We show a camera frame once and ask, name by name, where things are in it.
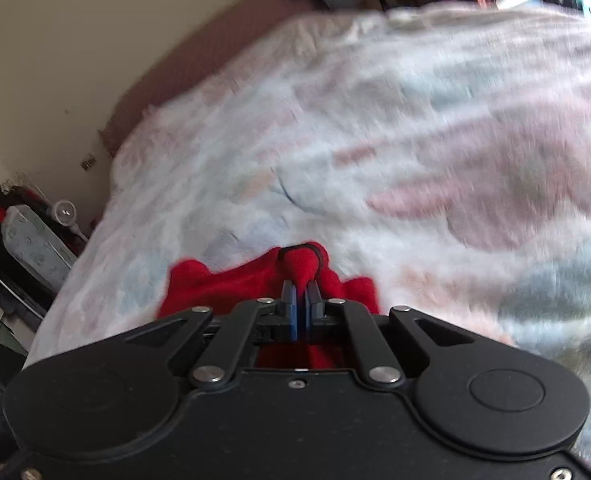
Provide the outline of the red knit garment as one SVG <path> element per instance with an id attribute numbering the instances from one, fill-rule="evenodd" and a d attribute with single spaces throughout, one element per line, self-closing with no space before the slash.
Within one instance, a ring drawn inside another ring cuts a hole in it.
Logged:
<path id="1" fill-rule="evenodd" d="M 297 289 L 299 339 L 293 344 L 273 344 L 260 349 L 260 356 L 250 368 L 259 370 L 342 370 L 338 348 L 327 349 L 307 341 L 304 315 L 304 292 L 310 281 L 318 284 L 325 299 L 340 297 L 365 304 L 378 317 L 376 289 L 369 278 L 343 281 L 329 266 L 326 249 L 314 242 L 272 248 L 263 256 L 214 273 L 200 261 L 186 260 L 169 273 L 166 297 L 158 314 L 162 318 L 180 316 L 186 324 L 169 341 L 173 356 L 184 348 L 192 335 L 206 325 L 210 316 L 229 314 L 234 306 L 260 297 L 277 298 L 281 286 L 290 281 Z"/>

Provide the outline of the white coat rack with clothes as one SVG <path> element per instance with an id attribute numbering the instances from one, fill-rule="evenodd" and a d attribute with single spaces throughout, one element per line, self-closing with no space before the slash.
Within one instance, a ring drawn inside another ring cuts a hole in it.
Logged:
<path id="1" fill-rule="evenodd" d="M 41 284 L 4 248 L 1 225 L 7 209 L 16 205 L 33 209 L 76 257 L 85 242 L 53 220 L 51 205 L 35 191 L 22 185 L 0 185 L 0 308 L 4 313 L 20 318 L 31 330 L 37 330 L 58 293 Z"/>

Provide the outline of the white floral fleece blanket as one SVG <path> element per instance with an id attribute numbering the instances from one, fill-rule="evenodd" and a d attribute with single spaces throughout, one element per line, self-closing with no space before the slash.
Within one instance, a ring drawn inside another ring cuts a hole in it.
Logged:
<path id="1" fill-rule="evenodd" d="M 152 108 L 30 348 L 148 323 L 170 268 L 317 242 L 380 307 L 560 362 L 591 395 L 591 18 L 309 14 Z M 591 467 L 591 414 L 575 454 Z"/>

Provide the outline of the small white fan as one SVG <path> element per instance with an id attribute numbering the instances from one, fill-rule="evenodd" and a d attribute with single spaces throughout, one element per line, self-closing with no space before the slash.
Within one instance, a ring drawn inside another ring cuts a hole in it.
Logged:
<path id="1" fill-rule="evenodd" d="M 58 200 L 50 207 L 50 216 L 64 228 L 69 229 L 85 243 L 88 237 L 79 229 L 77 224 L 77 209 L 70 200 Z"/>

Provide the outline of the pink headboard cushion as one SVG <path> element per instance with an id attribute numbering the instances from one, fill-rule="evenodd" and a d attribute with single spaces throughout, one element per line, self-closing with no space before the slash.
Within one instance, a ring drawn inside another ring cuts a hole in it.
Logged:
<path id="1" fill-rule="evenodd" d="M 239 0 L 182 38 L 120 97 L 99 132 L 113 157 L 144 111 L 192 89 L 254 41 L 294 16 L 321 11 L 323 0 Z"/>

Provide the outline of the wall power socket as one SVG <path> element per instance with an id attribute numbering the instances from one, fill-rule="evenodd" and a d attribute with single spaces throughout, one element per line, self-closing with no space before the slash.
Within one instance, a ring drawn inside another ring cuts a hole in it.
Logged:
<path id="1" fill-rule="evenodd" d="M 80 162 L 80 166 L 82 167 L 82 170 L 88 171 L 91 168 L 94 168 L 94 165 L 96 165 L 96 163 L 96 157 L 89 155 Z"/>

